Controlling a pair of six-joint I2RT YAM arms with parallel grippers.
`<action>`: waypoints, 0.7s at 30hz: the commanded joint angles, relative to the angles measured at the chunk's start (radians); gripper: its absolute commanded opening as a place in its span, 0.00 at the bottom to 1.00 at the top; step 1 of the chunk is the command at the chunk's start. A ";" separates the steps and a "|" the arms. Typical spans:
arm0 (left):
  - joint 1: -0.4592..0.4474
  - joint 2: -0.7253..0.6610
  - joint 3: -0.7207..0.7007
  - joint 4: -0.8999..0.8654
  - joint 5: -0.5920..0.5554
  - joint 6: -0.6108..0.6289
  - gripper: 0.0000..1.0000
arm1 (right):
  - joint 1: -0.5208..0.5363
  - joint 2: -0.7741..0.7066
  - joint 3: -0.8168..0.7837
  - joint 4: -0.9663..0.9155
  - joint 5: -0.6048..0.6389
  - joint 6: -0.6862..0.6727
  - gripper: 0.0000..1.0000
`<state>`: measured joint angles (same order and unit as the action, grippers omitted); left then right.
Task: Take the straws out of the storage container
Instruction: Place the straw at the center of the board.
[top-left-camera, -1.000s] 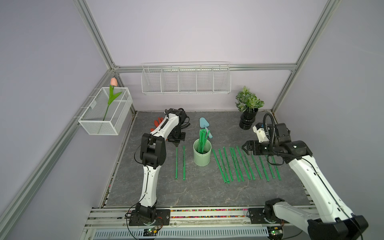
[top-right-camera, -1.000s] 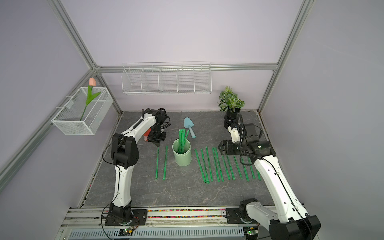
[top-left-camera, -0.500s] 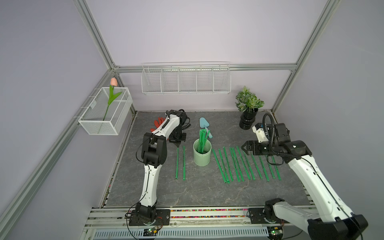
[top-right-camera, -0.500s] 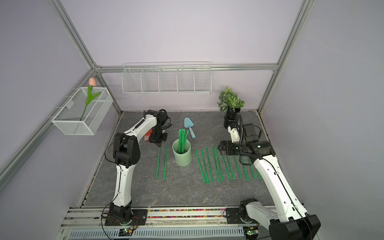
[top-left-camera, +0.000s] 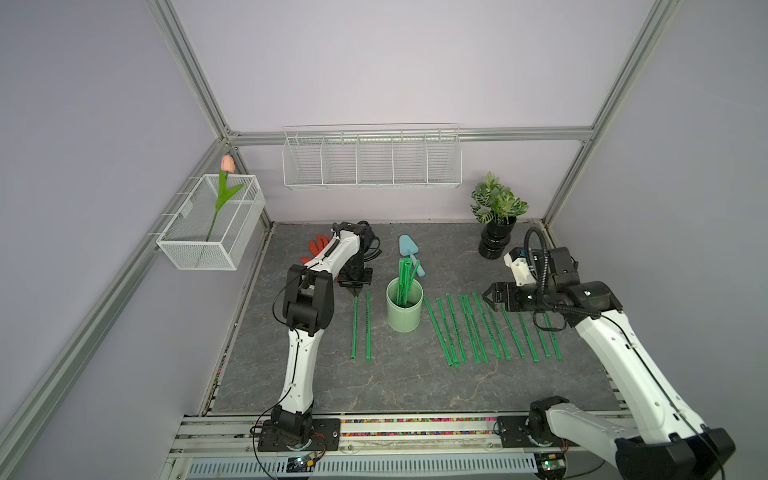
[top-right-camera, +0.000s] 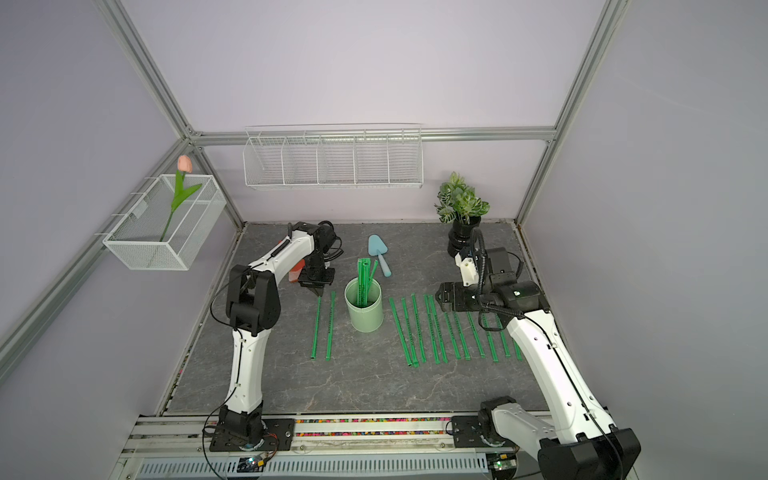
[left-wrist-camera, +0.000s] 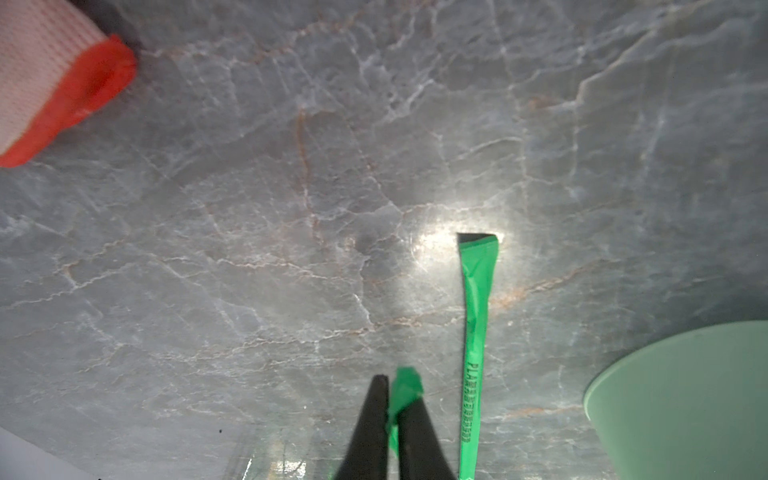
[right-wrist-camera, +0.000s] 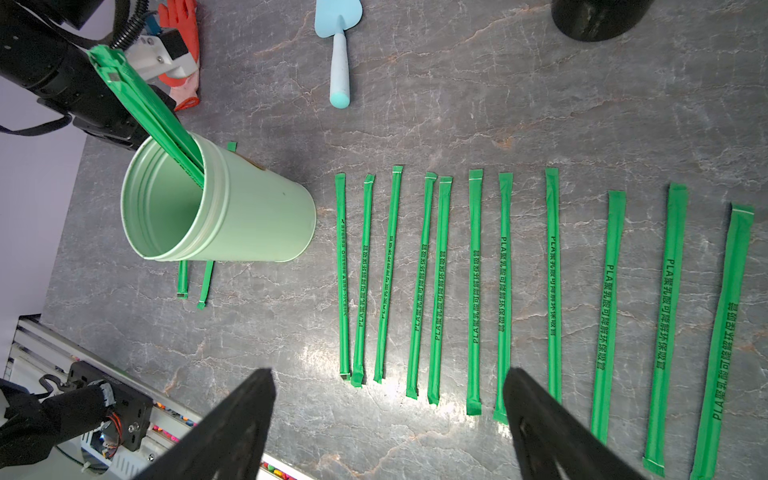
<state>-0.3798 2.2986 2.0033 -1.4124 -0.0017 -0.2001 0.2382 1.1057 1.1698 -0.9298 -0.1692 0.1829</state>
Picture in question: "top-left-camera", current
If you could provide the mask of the eleventh green straw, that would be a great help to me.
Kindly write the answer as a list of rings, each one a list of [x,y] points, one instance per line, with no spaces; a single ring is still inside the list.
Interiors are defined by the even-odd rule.
[[[555,356],[556,356],[558,361],[563,361],[562,354],[561,354],[561,351],[559,349],[559,345],[557,343],[557,339],[555,337],[555,331],[553,330],[554,327],[551,324],[550,317],[549,317],[549,315],[546,312],[543,313],[543,316],[544,316],[546,327],[551,329],[550,331],[548,331],[548,334],[549,334],[549,337],[550,337],[550,342],[552,343],[552,347],[553,347],[553,351],[555,353]]]

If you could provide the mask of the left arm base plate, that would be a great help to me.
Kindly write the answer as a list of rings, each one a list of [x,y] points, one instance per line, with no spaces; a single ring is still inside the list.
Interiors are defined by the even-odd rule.
[[[313,418],[293,426],[266,420],[258,434],[256,449],[261,452],[337,451],[341,439],[339,418]]]

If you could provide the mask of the light green metal cup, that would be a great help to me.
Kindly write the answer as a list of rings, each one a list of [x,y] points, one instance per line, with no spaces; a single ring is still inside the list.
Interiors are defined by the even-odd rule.
[[[406,306],[395,303],[398,280],[393,279],[386,288],[387,321],[390,327],[399,333],[414,331],[420,324],[424,291],[421,284],[414,280],[407,294]]]

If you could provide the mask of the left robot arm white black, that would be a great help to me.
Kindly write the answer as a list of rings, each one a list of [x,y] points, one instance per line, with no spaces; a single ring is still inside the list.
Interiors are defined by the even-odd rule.
[[[366,265],[377,239],[371,225],[341,222],[306,264],[288,270],[280,322],[289,331],[289,358],[283,392],[267,422],[280,441],[303,446],[312,433],[313,383],[319,346],[335,311],[336,285],[357,296],[371,284],[373,269]]]

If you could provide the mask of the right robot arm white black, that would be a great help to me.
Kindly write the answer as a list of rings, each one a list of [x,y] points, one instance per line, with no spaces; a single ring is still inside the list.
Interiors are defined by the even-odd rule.
[[[568,441],[614,466],[624,479],[712,479],[735,453],[723,428],[711,428],[672,387],[642,343],[613,291],[583,282],[565,247],[515,247],[504,258],[510,282],[483,294],[495,311],[553,312],[593,350],[629,408],[624,427],[562,396],[531,403],[525,431],[537,446]]]

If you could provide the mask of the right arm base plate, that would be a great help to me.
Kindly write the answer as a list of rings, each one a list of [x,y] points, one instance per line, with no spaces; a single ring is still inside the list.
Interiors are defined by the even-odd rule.
[[[549,428],[546,420],[528,416],[498,416],[492,431],[500,438],[503,448],[556,448],[562,449],[565,442]]]

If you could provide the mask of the thirteenth green straw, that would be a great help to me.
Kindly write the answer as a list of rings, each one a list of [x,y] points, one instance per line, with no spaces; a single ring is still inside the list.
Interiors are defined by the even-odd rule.
[[[358,306],[359,297],[356,295],[353,298],[353,321],[352,321],[352,342],[351,342],[351,355],[352,360],[357,356],[357,323],[358,323]]]

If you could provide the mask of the twelfth green straw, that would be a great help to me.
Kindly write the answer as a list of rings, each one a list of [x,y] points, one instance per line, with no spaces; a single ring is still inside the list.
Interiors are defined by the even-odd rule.
[[[365,314],[365,359],[366,361],[370,361],[372,357],[372,299],[370,291],[365,292]]]

